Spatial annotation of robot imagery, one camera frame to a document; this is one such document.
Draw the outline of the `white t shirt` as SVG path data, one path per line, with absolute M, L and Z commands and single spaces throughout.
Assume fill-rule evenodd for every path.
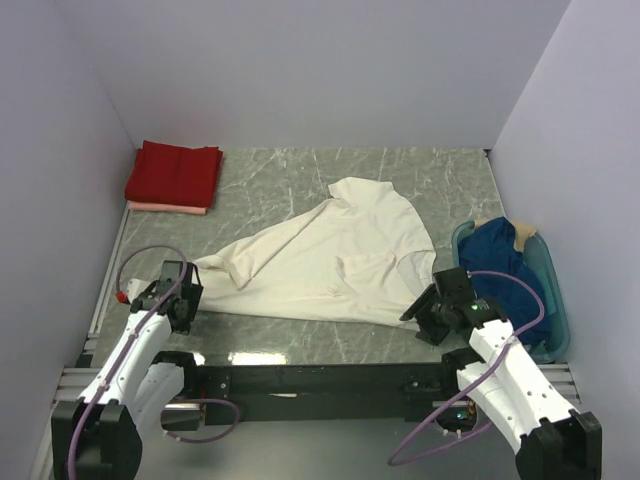
M 202 311 L 415 331 L 402 314 L 430 285 L 436 251 L 392 183 L 347 177 L 310 211 L 196 260 Z

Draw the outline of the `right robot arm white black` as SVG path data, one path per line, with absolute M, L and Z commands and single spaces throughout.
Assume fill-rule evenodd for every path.
M 401 451 L 445 410 L 468 398 L 508 441 L 520 478 L 601 478 L 599 421 L 559 393 L 519 340 L 542 320 L 545 309 L 540 307 L 531 322 L 515 329 L 495 299 L 476 294 L 472 276 L 460 267 L 435 273 L 401 317 L 417 321 L 420 336 L 430 343 L 455 331 L 468 346 L 443 356 L 443 387 L 453 395 L 401 441 L 389 465 L 417 461 L 417 456 L 401 458 Z

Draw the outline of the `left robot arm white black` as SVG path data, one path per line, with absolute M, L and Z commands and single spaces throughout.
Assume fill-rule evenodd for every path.
M 166 260 L 158 280 L 138 295 L 121 294 L 130 310 L 116 346 L 77 399 L 54 408 L 54 478 L 135 478 L 143 439 L 165 406 L 200 392 L 193 354 L 163 346 L 172 333 L 190 331 L 202 293 L 193 263 Z

